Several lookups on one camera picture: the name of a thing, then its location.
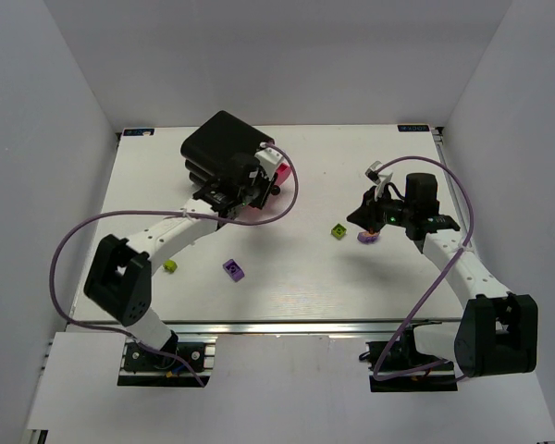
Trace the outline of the lime square lego brick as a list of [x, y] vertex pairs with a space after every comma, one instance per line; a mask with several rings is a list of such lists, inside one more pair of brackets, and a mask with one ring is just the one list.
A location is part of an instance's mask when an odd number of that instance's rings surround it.
[[346, 234], [347, 229], [341, 224], [337, 224], [331, 229], [331, 235], [337, 240], [341, 240]]

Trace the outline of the pink drawer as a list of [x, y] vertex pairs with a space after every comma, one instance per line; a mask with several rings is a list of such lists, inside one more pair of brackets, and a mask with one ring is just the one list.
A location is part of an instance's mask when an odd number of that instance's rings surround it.
[[274, 185], [278, 185], [281, 189], [281, 185], [284, 181], [290, 176], [291, 168], [288, 164], [282, 163], [280, 167], [277, 169], [277, 172], [272, 180], [269, 182], [267, 179], [262, 179], [260, 182], [257, 183], [258, 187], [256, 190], [258, 191], [255, 199], [251, 201], [250, 207], [256, 209], [263, 209], [265, 204], [269, 200], [271, 196], [276, 196], [271, 193], [272, 187]]

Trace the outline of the purple curved lego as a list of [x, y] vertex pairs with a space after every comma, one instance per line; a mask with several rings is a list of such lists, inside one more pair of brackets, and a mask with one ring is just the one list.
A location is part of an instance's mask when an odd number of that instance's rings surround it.
[[223, 264], [223, 269], [232, 279], [233, 282], [239, 282], [245, 277], [242, 268], [237, 264], [234, 259], [229, 259]]

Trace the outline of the small lime lego brick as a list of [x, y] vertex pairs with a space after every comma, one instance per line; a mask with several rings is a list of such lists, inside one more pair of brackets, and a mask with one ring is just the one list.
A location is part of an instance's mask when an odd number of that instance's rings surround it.
[[163, 263], [163, 268], [168, 272], [168, 273], [175, 273], [176, 270], [178, 269], [178, 265], [173, 261], [173, 260], [166, 260]]

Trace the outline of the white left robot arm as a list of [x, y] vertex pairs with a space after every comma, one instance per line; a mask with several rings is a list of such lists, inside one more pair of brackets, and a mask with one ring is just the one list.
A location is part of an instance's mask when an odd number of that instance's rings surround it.
[[176, 253], [237, 218], [250, 206], [261, 209], [276, 186], [284, 155], [266, 147], [254, 155], [235, 154], [228, 170], [199, 183], [177, 211], [126, 238], [102, 238], [83, 292], [123, 326], [148, 352], [175, 352], [177, 335], [151, 307], [152, 277]]

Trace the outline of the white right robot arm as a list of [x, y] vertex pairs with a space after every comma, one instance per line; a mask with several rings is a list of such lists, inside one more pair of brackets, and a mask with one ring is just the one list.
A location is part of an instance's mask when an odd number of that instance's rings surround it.
[[458, 323], [408, 323], [391, 354], [418, 364], [423, 356], [457, 364], [468, 377], [524, 374], [537, 366], [537, 303], [495, 279], [463, 246], [466, 237], [451, 216], [439, 211], [434, 175], [407, 175], [405, 194], [392, 197], [392, 173], [369, 173], [374, 182], [348, 221], [369, 234], [386, 225], [403, 228], [418, 251], [434, 264], [463, 313]]

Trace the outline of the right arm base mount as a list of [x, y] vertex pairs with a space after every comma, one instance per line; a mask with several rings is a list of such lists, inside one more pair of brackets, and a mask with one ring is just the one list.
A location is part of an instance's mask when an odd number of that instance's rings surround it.
[[[370, 341], [365, 343], [364, 351], [358, 356], [360, 363], [368, 364], [370, 391], [373, 393], [425, 393], [453, 392], [458, 390], [458, 382], [453, 363], [435, 368], [413, 372], [385, 381], [376, 381], [372, 377], [374, 368], [386, 341]], [[434, 356], [423, 355], [414, 351], [404, 350], [396, 342], [380, 367], [379, 374], [387, 376], [395, 372], [404, 372], [411, 368], [431, 364], [437, 360]]]

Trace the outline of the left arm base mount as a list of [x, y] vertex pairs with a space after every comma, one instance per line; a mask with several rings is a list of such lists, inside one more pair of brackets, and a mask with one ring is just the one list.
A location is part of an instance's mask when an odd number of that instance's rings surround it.
[[[216, 340], [187, 336], [180, 339], [175, 354], [182, 358], [206, 385], [214, 367]], [[198, 388], [202, 386], [181, 361], [146, 351], [127, 341], [120, 362], [117, 384], [137, 388]]]

